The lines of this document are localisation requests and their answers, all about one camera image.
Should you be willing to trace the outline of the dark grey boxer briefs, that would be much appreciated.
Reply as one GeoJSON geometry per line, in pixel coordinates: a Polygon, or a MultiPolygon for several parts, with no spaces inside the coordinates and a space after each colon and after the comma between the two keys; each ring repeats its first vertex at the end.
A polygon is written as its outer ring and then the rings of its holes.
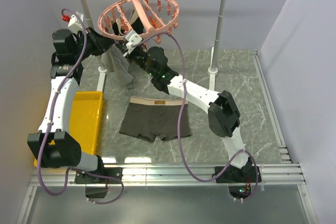
{"type": "Polygon", "coordinates": [[[131,97],[119,133],[151,143],[177,139],[182,101],[131,97]]]}

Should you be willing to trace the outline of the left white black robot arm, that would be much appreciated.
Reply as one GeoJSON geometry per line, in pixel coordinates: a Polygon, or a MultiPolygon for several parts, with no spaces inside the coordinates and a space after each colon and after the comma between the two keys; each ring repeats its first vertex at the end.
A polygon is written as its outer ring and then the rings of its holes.
{"type": "Polygon", "coordinates": [[[52,34],[55,52],[51,57],[51,92],[47,110],[37,133],[27,144],[42,168],[74,167],[87,171],[94,183],[102,182],[106,170],[98,156],[85,153],[70,135],[70,115],[83,72],[82,61],[106,52],[114,41],[91,27],[77,33],[59,29],[52,34]]]}

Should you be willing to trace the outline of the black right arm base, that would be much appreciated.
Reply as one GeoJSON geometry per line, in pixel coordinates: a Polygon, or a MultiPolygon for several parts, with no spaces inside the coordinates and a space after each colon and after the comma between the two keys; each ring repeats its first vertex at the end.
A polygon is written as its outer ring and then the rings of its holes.
{"type": "Polygon", "coordinates": [[[215,181],[218,184],[231,184],[228,189],[234,200],[244,202],[253,195],[253,189],[262,182],[260,168],[252,163],[251,158],[242,169],[229,165],[219,176],[223,168],[224,166],[216,166],[212,178],[216,177],[215,181]]]}

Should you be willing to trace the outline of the pink round clip hanger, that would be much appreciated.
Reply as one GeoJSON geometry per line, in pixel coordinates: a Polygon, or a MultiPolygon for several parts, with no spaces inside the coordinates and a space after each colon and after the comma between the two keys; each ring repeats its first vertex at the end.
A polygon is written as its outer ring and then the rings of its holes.
{"type": "Polygon", "coordinates": [[[160,32],[172,34],[177,28],[180,15],[179,4],[175,0],[120,0],[107,7],[98,18],[98,28],[102,35],[114,40],[124,40],[124,36],[109,34],[111,21],[121,19],[122,28],[128,33],[133,30],[129,22],[132,10],[138,12],[138,16],[144,25],[144,33],[140,36],[145,39],[154,36],[153,40],[161,43],[160,32]]]}

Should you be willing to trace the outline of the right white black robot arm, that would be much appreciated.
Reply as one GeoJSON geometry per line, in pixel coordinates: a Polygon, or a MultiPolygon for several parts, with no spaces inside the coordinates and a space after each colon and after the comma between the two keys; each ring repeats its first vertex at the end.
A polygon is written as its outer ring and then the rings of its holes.
{"type": "Polygon", "coordinates": [[[151,47],[148,50],[141,45],[126,44],[127,52],[124,57],[128,62],[134,62],[150,77],[154,87],[169,95],[185,98],[189,103],[202,109],[208,115],[210,130],[225,141],[225,148],[232,168],[232,178],[243,182],[250,175],[246,165],[248,157],[237,155],[244,148],[240,135],[240,112],[228,91],[218,93],[203,88],[189,80],[168,65],[168,58],[161,47],[151,47]]]}

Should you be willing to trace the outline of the grey striped underwear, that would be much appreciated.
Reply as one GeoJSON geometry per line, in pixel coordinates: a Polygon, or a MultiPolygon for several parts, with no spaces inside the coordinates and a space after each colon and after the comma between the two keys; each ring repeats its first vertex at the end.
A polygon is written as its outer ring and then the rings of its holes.
{"type": "Polygon", "coordinates": [[[112,45],[102,54],[102,63],[105,65],[107,73],[114,72],[123,85],[132,82],[133,76],[129,73],[130,64],[116,45],[112,45]]]}

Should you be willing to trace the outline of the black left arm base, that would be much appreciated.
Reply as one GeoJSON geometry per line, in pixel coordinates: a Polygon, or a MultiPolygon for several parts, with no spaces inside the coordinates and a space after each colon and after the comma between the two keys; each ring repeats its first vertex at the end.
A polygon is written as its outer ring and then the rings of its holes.
{"type": "Polygon", "coordinates": [[[124,192],[122,182],[123,169],[121,167],[104,168],[102,173],[85,172],[73,169],[76,172],[75,184],[85,185],[87,201],[96,205],[107,205],[117,201],[124,192]],[[120,185],[121,190],[117,196],[107,201],[102,201],[108,194],[110,185],[120,185]]]}

